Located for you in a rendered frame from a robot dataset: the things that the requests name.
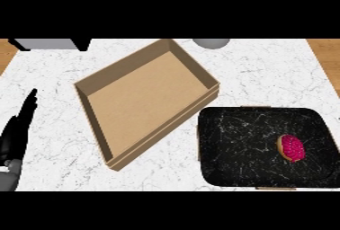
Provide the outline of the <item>grey and black appliance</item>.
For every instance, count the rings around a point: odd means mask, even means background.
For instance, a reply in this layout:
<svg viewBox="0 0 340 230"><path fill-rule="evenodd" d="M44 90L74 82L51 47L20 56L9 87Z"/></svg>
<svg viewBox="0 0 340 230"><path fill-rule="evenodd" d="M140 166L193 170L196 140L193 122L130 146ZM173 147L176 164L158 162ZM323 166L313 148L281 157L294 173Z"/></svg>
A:
<svg viewBox="0 0 340 230"><path fill-rule="evenodd" d="M77 49L87 51L90 39L9 39L7 42L20 50Z"/></svg>

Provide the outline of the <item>brown cardboard box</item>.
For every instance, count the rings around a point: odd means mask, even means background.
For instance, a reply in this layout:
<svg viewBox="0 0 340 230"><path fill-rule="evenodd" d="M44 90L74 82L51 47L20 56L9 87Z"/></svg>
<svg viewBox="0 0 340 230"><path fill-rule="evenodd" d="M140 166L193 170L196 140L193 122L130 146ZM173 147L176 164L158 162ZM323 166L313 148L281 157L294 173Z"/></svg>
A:
<svg viewBox="0 0 340 230"><path fill-rule="evenodd" d="M218 94L218 81L171 39L74 84L106 166L121 170Z"/></svg>

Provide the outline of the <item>black marbled tray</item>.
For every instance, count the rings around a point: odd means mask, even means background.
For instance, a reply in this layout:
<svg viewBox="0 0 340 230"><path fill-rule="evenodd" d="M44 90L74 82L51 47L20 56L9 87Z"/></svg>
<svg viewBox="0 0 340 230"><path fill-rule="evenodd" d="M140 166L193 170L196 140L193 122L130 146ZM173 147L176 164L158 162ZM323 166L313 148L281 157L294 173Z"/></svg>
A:
<svg viewBox="0 0 340 230"><path fill-rule="evenodd" d="M306 158L289 162L276 141L292 135ZM340 151L307 108L208 107L198 116L201 171L220 187L340 188Z"/></svg>

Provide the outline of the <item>grey round object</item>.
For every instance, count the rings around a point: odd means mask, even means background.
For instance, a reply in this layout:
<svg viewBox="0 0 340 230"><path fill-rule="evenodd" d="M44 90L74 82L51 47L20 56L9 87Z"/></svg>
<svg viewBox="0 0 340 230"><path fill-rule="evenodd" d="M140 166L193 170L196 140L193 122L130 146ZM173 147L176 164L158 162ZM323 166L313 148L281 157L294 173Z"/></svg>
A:
<svg viewBox="0 0 340 230"><path fill-rule="evenodd" d="M192 41L205 49L220 49L229 44L229 39L193 39Z"/></svg>

